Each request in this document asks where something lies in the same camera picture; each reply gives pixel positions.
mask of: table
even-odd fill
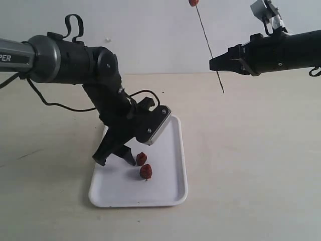
[[[189,195],[170,208],[93,207],[98,114],[46,107],[22,80],[0,90],[0,239],[319,240],[321,79],[221,77],[226,94],[215,73],[124,77],[181,119]],[[92,106],[80,86],[37,86],[47,101]]]

